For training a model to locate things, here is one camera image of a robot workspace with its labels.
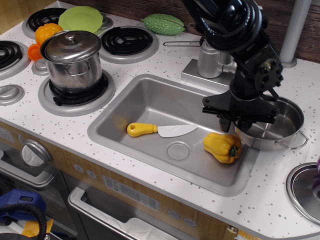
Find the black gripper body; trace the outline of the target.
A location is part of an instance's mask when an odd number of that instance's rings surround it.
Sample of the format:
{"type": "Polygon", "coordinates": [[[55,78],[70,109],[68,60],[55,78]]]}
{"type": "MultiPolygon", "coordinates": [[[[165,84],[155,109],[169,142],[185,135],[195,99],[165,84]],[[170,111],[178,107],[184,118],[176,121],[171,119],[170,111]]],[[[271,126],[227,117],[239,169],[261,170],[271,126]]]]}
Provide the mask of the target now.
{"type": "Polygon", "coordinates": [[[216,115],[220,118],[233,118],[233,122],[238,120],[252,120],[263,123],[274,123],[279,114],[277,107],[272,105],[280,99],[280,96],[271,89],[270,95],[260,94],[258,97],[250,100],[239,99],[232,94],[230,90],[212,96],[203,98],[202,112],[216,115]]]}

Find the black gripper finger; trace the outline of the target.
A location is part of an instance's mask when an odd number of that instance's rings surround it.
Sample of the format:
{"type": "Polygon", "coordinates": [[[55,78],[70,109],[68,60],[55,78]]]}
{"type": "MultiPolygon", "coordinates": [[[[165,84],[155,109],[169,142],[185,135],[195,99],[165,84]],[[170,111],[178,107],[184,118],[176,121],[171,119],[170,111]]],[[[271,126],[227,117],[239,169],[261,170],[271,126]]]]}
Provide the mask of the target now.
{"type": "Polygon", "coordinates": [[[231,127],[231,123],[234,121],[233,118],[230,117],[226,117],[221,115],[219,117],[219,125],[220,125],[220,129],[225,132],[228,133],[231,127]]]}
{"type": "Polygon", "coordinates": [[[243,132],[248,132],[256,130],[258,128],[258,125],[256,121],[240,119],[236,122],[236,127],[243,132]]]}

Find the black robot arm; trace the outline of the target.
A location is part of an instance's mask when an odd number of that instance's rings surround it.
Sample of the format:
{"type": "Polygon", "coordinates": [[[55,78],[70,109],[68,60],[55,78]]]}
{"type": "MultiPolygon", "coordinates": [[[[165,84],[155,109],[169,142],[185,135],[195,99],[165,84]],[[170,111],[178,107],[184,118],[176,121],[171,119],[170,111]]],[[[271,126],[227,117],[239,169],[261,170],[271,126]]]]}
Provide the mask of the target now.
{"type": "Polygon", "coordinates": [[[203,113],[219,118],[227,133],[232,123],[250,127],[273,124],[279,110],[271,103],[279,99],[274,87],[283,80],[279,53],[265,28],[253,0],[185,0],[186,9],[204,38],[214,49],[230,54],[236,69],[228,91],[204,97],[203,113]]]}

